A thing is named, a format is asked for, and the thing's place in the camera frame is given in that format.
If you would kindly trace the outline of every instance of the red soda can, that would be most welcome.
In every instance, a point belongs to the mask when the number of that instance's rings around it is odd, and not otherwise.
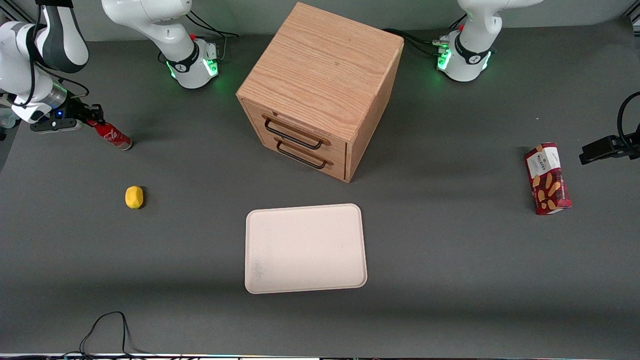
[[[103,137],[108,142],[112,143],[115,147],[120,150],[129,150],[131,148],[132,142],[131,139],[120,132],[120,130],[116,129],[115,126],[105,122],[104,124],[100,124],[94,120],[87,120],[87,124],[95,129],[95,132],[98,133],[101,137]]]

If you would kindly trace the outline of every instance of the wooden drawer unit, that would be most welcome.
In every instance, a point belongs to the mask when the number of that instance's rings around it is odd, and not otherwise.
[[[265,147],[349,182],[402,49],[401,37],[298,3],[236,95]]]

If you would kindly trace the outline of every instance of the drawer handle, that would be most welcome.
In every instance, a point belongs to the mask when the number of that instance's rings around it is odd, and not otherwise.
[[[283,133],[281,131],[273,129],[272,127],[269,127],[269,124],[271,123],[271,119],[269,119],[269,118],[266,118],[266,119],[267,119],[267,121],[264,122],[264,127],[266,127],[269,132],[274,133],[276,135],[280,135],[283,138],[285,138],[285,139],[287,139],[289,141],[292,141],[292,142],[294,142],[294,143],[296,143],[298,145],[304,146],[304,147],[306,147],[308,149],[311,149],[311,150],[320,149],[320,146],[322,145],[322,140],[318,140],[318,144],[317,145],[311,145],[309,143],[306,143],[304,141],[301,141],[301,140],[298,140],[298,139],[296,139],[294,137],[291,137],[291,136],[289,136],[289,135],[287,135],[287,134],[285,134],[285,133]]]
[[[326,160],[324,160],[324,161],[322,162],[322,165],[316,165],[316,164],[312,163],[311,161],[304,160],[303,158],[301,158],[301,157],[299,157],[299,156],[296,156],[296,155],[294,155],[294,154],[291,154],[289,151],[285,151],[285,150],[281,149],[281,148],[280,148],[280,146],[281,146],[281,145],[282,145],[282,142],[279,140],[279,141],[278,141],[278,145],[276,145],[276,149],[278,149],[278,151],[280,152],[280,154],[286,155],[286,156],[288,156],[288,157],[290,157],[290,158],[292,158],[292,159],[294,159],[294,160],[298,160],[298,161],[300,161],[301,163],[303,163],[303,164],[305,164],[305,165],[309,165],[310,167],[312,167],[312,168],[314,168],[314,169],[322,170],[322,169],[324,169],[324,167],[325,167],[325,166],[326,166],[326,164],[327,164],[327,161],[326,161]]]

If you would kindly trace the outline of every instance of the yellow lemon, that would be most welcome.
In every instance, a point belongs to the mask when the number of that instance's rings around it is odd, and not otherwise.
[[[132,186],[128,188],[127,192],[124,195],[124,201],[130,208],[140,209],[140,206],[142,206],[142,202],[144,201],[142,188],[139,186]]]

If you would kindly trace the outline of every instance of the plastic tray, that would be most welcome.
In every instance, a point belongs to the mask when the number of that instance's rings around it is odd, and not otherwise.
[[[244,260],[244,286],[253,294],[359,288],[367,281],[360,208],[254,210]]]

